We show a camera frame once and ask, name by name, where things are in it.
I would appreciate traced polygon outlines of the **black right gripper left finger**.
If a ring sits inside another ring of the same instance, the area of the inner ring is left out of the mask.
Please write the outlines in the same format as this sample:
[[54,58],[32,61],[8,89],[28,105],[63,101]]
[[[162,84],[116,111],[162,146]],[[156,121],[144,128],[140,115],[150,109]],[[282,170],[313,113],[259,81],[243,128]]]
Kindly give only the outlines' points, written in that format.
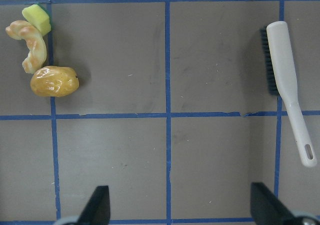
[[108,225],[111,218],[108,185],[97,186],[76,221],[77,225]]

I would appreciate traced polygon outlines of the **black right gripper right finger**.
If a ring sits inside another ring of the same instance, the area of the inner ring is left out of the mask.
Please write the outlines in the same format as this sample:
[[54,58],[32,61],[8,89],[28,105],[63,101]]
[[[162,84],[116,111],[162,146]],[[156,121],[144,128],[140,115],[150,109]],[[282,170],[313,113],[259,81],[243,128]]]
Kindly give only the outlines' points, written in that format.
[[250,214],[257,225],[295,225],[295,216],[262,182],[250,186]]

